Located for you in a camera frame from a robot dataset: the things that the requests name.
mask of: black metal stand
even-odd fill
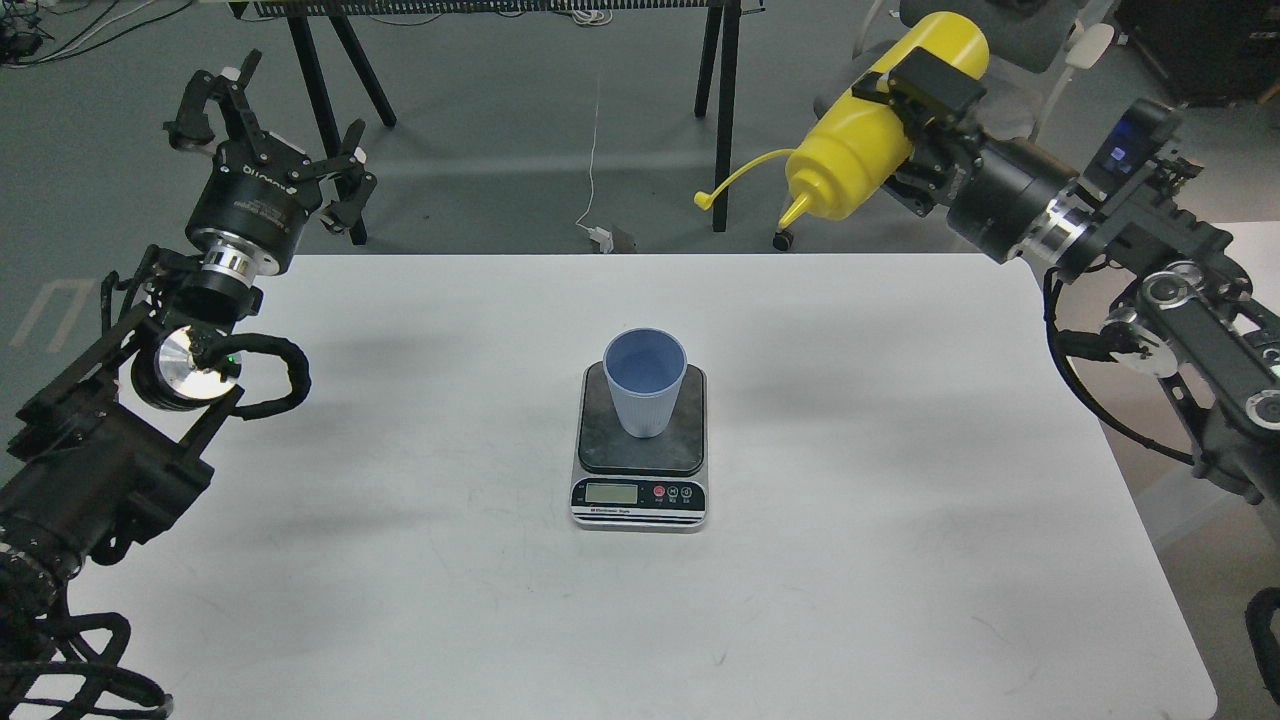
[[[347,58],[356,68],[360,82],[369,92],[369,99],[372,100],[378,117],[381,118],[384,126],[396,127],[396,111],[392,110],[387,94],[383,92],[383,86],[378,82],[372,65],[369,64],[369,58],[356,37],[356,31],[351,27],[351,20],[346,17],[330,15],[329,22],[333,23],[333,31],[338,33],[338,40],[347,50]],[[342,146],[342,136],[338,132],[338,123],[333,118],[333,104],[329,101],[329,88],[325,86],[324,72],[320,69],[320,56],[316,54],[315,40],[311,37],[311,24],[306,17],[291,17],[288,23],[289,35],[293,36],[293,49],[298,54],[298,67],[302,69],[302,81],[307,86],[307,97],[311,99],[311,111],[315,114],[316,127],[320,129],[320,141],[324,143],[325,155],[332,158],[338,154],[338,149]],[[346,195],[348,187],[339,178],[338,192]],[[356,227],[351,228],[351,242],[352,245],[369,242],[365,220],[361,219]]]
[[[694,101],[694,117],[707,117],[707,104],[710,97],[712,74],[716,70],[716,50],[721,50],[721,77],[719,77],[719,111],[716,119],[716,184],[728,178],[732,165],[733,149],[733,97],[737,90],[737,36],[739,24],[742,18],[742,0],[724,0],[722,5],[707,9],[707,32],[703,36],[703,56],[698,72],[698,97]],[[338,126],[333,118],[333,105],[329,101],[329,91],[325,87],[324,74],[320,70],[320,59],[316,55],[315,42],[311,37],[311,28],[306,17],[289,17],[289,32],[293,36],[293,47],[298,54],[298,64],[302,68],[302,78],[307,85],[307,95],[311,99],[311,111],[315,113],[316,126],[320,128],[320,138],[324,142],[325,152],[334,155],[338,151],[340,137]],[[378,76],[374,74],[365,50],[356,38],[356,32],[351,27],[351,20],[346,15],[329,15],[333,29],[338,33],[343,49],[351,64],[360,76],[369,99],[372,100],[378,115],[387,127],[396,127],[396,113],[392,110],[387,95],[383,92]],[[728,227],[728,192],[721,193],[712,208],[712,229],[724,232]],[[364,220],[351,229],[351,241],[356,245],[367,242]]]

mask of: table top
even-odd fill
[[[1213,714],[1021,268],[305,256],[259,284],[239,329],[301,345],[311,397],[232,420],[178,525],[72,585],[180,716]],[[582,372],[643,325],[707,373],[695,534],[568,515]],[[246,402],[279,392],[247,365]]]

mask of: chair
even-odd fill
[[[1032,5],[1034,10],[1019,9],[1019,4]],[[1084,26],[1082,17],[1091,14],[1091,5],[1087,0],[900,0],[897,14],[908,27],[938,10],[973,20],[987,37],[992,55],[991,67],[982,78],[987,95],[975,108],[978,122],[997,140],[1027,137],[1034,142],[1074,73],[1092,68],[1115,36],[1111,26]],[[884,0],[872,3],[858,29],[851,61],[828,91],[814,100],[817,117],[824,115],[836,99],[893,45],[895,40],[887,40],[867,47],[872,24],[883,8]],[[1047,78],[1053,78],[1052,87],[1042,94],[1037,86],[1043,86]],[[791,233],[783,231],[774,237],[773,245],[786,251],[792,242]]]

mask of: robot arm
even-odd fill
[[[1251,503],[1280,502],[1280,318],[1224,254],[1230,233],[1174,202],[1199,172],[1164,151],[1176,115],[1138,101],[1080,177],[1025,140],[983,133],[970,119],[980,83],[925,50],[887,74],[887,94],[874,91],[877,78],[851,88],[890,105],[913,142],[883,188],[922,217],[946,206],[947,224],[998,263],[1037,258],[1052,268],[1047,286],[1100,263],[1133,273],[1098,333],[1052,328],[1051,347],[1158,379],[1192,439],[1180,459],[1193,474]],[[1254,329],[1238,329],[1242,318]],[[1212,389],[1210,407],[1192,397],[1183,366]]]
[[[177,119],[164,126],[172,146],[196,149],[214,141],[204,113],[210,100],[225,120],[228,138],[214,151],[212,174],[187,224],[198,254],[151,246],[131,279],[109,274],[102,337],[18,413],[26,427],[9,452],[26,465],[0,487],[0,716],[26,702],[61,707],[59,720],[169,715],[169,696],[119,667],[128,621],[116,614],[72,616],[67,587],[87,560],[119,562],[134,543],[174,525],[211,483],[214,469],[200,456],[227,418],[288,411],[310,389],[301,348],[234,333],[234,325],[262,305],[255,279],[288,269],[303,224],[320,208],[320,182],[344,178],[355,188],[321,214],[340,232],[358,222],[376,181],[364,168],[360,122],[340,156],[317,163],[259,127],[243,88],[260,58],[255,50],[238,72],[197,72]],[[113,322],[115,291],[125,296]],[[140,293],[145,300],[134,304]],[[280,357],[289,392],[239,405],[243,354]],[[131,363],[145,402],[204,410],[182,438],[169,438],[119,402],[119,374]],[[102,650],[84,642],[90,630],[109,632]],[[70,701],[27,697],[40,676],[54,674],[84,683]],[[102,694],[146,710],[95,707]]]

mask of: blue plastic cup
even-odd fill
[[[627,331],[604,350],[604,378],[622,429],[637,438],[671,423],[687,360],[680,342],[654,328]]]

